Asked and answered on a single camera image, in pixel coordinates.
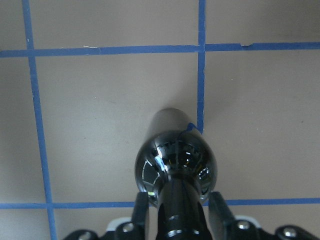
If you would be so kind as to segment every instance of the tiled floor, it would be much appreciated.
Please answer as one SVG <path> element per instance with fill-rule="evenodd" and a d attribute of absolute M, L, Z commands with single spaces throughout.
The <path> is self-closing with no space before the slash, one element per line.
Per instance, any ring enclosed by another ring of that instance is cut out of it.
<path fill-rule="evenodd" d="M 166 107 L 204 124 L 234 213 L 320 236 L 319 11 L 315 0 L 0 1 L 0 239 L 101 235 L 130 216 L 136 154 Z M 241 47 L 252 43 L 263 44 Z M 149 239 L 156 218 L 151 208 Z"/>

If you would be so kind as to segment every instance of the blue grid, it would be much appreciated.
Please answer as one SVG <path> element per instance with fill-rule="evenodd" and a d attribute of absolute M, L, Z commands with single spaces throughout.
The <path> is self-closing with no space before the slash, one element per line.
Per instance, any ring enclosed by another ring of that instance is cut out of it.
<path fill-rule="evenodd" d="M 53 202 L 48 168 L 47 152 L 36 57 L 51 56 L 84 56 L 84 55 L 117 55 L 117 54 L 152 54 L 152 53 L 198 53 L 197 79 L 197 128 L 204 129 L 204 96 L 206 52 L 221 51 L 270 51 L 270 50 L 320 50 L 320 42 L 281 42 L 253 43 L 241 46 L 239 43 L 206 44 L 206 0 L 198 4 L 198 45 L 148 45 L 119 46 L 97 48 L 56 48 L 34 49 L 33 32 L 29 0 L 22 0 L 23 19 L 26 38 L 26 50 L 0 51 L 0 58 L 28 57 L 30 81 L 33 94 L 33 107 L 40 151 L 42 176 L 45 192 L 45 203 L 0 203 L 0 209 L 47 209 L 51 240 L 57 240 L 54 209 L 88 209 L 88 208 L 132 208 L 134 202 Z M 236 199 L 226 201 L 230 206 L 244 205 L 293 205 L 320 204 L 319 198 L 280 198 L 280 199 Z"/>

